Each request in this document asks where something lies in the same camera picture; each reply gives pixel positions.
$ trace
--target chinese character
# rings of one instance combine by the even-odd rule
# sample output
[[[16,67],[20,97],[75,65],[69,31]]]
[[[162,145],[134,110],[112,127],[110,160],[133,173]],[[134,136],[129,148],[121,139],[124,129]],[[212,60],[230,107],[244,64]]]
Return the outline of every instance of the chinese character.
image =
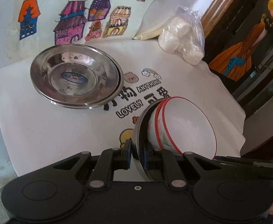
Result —
[[[154,96],[154,94],[153,93],[150,93],[150,94],[148,94],[148,95],[146,95],[145,97],[144,97],[144,99],[149,99],[149,98],[153,98],[153,99],[150,99],[150,100],[148,100],[148,103],[149,104],[151,104],[151,103],[153,103],[155,100],[157,100],[157,98]]]
[[[170,96],[168,95],[167,90],[165,90],[163,87],[160,87],[156,90],[156,92],[158,92],[158,94],[164,98],[169,98]]]
[[[119,96],[121,97],[121,99],[126,99],[126,101],[128,101],[128,98],[136,97],[137,94],[135,93],[135,91],[133,91],[132,88],[124,86],[122,91],[119,93]]]
[[[112,103],[113,103],[114,107],[116,107],[118,105],[114,99],[112,100]],[[110,107],[109,107],[108,103],[106,105],[104,105],[103,110],[109,111],[109,109],[110,109]]]

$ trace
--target clear plastic bag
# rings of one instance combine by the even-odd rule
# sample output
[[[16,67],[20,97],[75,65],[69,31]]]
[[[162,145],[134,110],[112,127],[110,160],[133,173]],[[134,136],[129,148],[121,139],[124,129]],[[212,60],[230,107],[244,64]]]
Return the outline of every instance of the clear plastic bag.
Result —
[[[186,7],[178,7],[158,37],[158,43],[164,51],[180,55],[191,65],[198,64],[205,54],[200,14]]]

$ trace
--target wooden frame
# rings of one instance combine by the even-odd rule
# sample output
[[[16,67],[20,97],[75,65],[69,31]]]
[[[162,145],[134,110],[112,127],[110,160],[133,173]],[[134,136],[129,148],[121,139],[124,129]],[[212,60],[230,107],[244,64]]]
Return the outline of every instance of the wooden frame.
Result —
[[[234,0],[214,0],[212,2],[202,17],[205,38],[210,34],[211,30],[219,22],[233,1]]]

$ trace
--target stack of metal plates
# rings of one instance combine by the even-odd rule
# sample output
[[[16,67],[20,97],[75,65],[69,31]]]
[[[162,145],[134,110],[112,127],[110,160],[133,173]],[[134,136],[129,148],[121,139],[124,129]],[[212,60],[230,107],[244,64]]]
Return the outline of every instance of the stack of metal plates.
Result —
[[[122,90],[119,64],[94,47],[65,44],[50,47],[33,60],[35,89],[55,105],[93,108],[113,100]]]

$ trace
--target blue oval label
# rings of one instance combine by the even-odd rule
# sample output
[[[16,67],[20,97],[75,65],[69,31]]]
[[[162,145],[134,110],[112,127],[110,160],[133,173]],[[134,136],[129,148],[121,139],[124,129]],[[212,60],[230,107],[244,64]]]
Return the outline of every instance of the blue oval label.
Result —
[[[74,83],[87,83],[88,78],[84,77],[83,75],[73,73],[73,72],[63,72],[62,77],[66,79],[67,81],[74,82]]]

